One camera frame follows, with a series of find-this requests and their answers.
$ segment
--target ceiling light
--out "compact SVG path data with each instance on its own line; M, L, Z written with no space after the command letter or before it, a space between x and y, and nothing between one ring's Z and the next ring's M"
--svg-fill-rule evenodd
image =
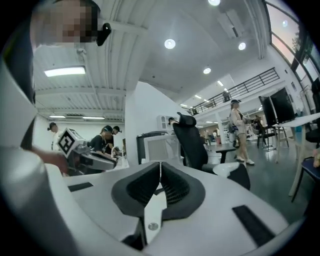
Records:
M218 6L220 4L220 0L208 0L208 2L212 6Z
M83 66L77 67L66 67L66 68L57 68L44 71L45 75L50 77L55 76L64 76L64 75L83 75L86 73L86 70Z
M97 116L83 116L83 119L105 119L104 117L97 117Z
M49 115L50 118L66 118L64 115Z
M204 70L203 70L203 73L204 74L209 74L211 72L211 68L210 67L207 67L207 68L205 68Z
M246 43L245 42L240 43L238 48L239 48L240 51L246 49Z
M175 42L175 40L173 40L173 39L167 39L167 40L165 40L165 42L164 42L164 46L165 46L165 48L167 48L167 49L173 49L173 48L175 48L175 46L176 46L176 42Z

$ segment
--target monitor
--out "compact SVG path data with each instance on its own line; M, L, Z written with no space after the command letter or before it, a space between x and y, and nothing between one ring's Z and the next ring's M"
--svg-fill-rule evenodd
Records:
M294 120L296 118L289 94L286 88L278 90L270 96L278 124Z
M276 115L270 97L259 96L267 125L273 126L277 123Z

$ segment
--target floor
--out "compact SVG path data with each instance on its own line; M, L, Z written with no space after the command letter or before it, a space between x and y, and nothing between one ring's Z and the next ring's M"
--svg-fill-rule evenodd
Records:
M296 173L296 149L293 144L289 148L281 148L279 163L276 163L277 151L266 152L264 148L257 148L256 141L247 141L247 151L254 166L247 166L250 177L250 191L259 198L276 208L286 218L289 224L297 221L304 214L314 181L307 174L303 175L298 194L291 202L288 196ZM209 152L209 163L219 163L220 156L215 152ZM234 161L235 152L226 154L226 162Z

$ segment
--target ceiling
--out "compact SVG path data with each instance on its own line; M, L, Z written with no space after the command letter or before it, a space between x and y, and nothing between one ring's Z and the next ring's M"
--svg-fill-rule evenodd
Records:
M221 0L219 6L208 0L95 1L112 28L104 45L42 46L34 55L35 106L46 118L91 116L123 122L126 93L138 80L179 104L196 93L214 96L222 92L217 80L232 87L228 73L259 56L245 4L252 0ZM238 37L230 32L226 12ZM169 38L176 42L174 49L164 46ZM246 43L243 51L238 50L240 42ZM47 77L44 73L74 66L84 66L86 74ZM206 67L212 71L204 75Z
M231 38L219 22L226 12L238 21L234 22L238 37ZM243 62L259 57L244 0L222 0L219 6L210 5L208 0L167 1L155 20L148 32L151 50L140 81L155 86L179 104L211 85L217 88L212 96L218 94L217 80ZM167 39L175 40L175 48L165 48ZM238 50L240 42L246 43L243 51ZM210 74L203 73L206 67L211 68Z

